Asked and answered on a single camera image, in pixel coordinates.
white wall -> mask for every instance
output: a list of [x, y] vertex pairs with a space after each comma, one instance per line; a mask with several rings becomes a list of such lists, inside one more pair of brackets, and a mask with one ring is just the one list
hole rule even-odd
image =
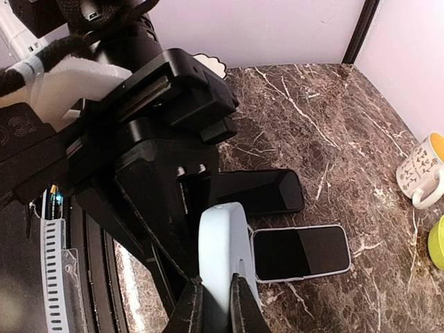
[[418, 139], [444, 134], [443, 0], [382, 0], [356, 66]]
[[150, 12], [164, 49], [230, 67], [341, 62], [364, 0], [160, 0]]

black cable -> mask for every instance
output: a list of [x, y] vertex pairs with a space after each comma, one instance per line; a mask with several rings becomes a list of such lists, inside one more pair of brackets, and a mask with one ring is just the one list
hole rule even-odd
[[42, 210], [42, 217], [45, 220], [49, 220], [51, 215], [51, 188], [46, 189], [46, 198], [43, 198], [46, 201], [45, 211]]
[[159, 0], [145, 0], [138, 6], [129, 10], [125, 13], [119, 13], [107, 26], [103, 27], [100, 30], [93, 31], [90, 34], [85, 36], [85, 41], [87, 44], [91, 45], [99, 40], [102, 40], [105, 37], [116, 33], [118, 30], [123, 28], [124, 26], [129, 25], [131, 22], [138, 20], [143, 14], [149, 12], [153, 9]]
[[[85, 43], [84, 36], [70, 35], [56, 40], [35, 56], [42, 62], [44, 71], [48, 72], [69, 54], [79, 56], [80, 58], [92, 57], [92, 52], [88, 44]], [[12, 69], [2, 69], [0, 71], [0, 97], [11, 94], [24, 86], [24, 78], [18, 71]]]
[[57, 0], [58, 7], [68, 24], [79, 33], [88, 33], [107, 26], [125, 4], [125, 1], [122, 0], [102, 0], [100, 16], [89, 20], [83, 16], [83, 2], [81, 0]]

green object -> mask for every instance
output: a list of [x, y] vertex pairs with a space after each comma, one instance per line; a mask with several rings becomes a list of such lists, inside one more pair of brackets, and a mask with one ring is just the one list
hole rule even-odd
[[429, 233], [429, 254], [439, 269], [444, 270], [444, 216], [430, 230]]

phone screen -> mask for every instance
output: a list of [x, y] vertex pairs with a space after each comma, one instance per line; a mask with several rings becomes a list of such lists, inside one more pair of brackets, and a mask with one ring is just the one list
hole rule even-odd
[[257, 279], [298, 280], [350, 268], [350, 251], [339, 225], [258, 230], [253, 234]]
[[235, 171], [216, 178], [217, 203], [241, 203], [247, 216], [299, 212], [304, 197], [292, 170]]

printed pattern on mug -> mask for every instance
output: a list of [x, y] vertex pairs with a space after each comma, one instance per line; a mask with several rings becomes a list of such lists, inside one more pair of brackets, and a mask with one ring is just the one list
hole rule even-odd
[[400, 179], [405, 181], [402, 189], [407, 191], [411, 184], [416, 184], [426, 173], [432, 172], [433, 167], [437, 164], [438, 158], [430, 159], [426, 149], [421, 146], [416, 148], [401, 164]]

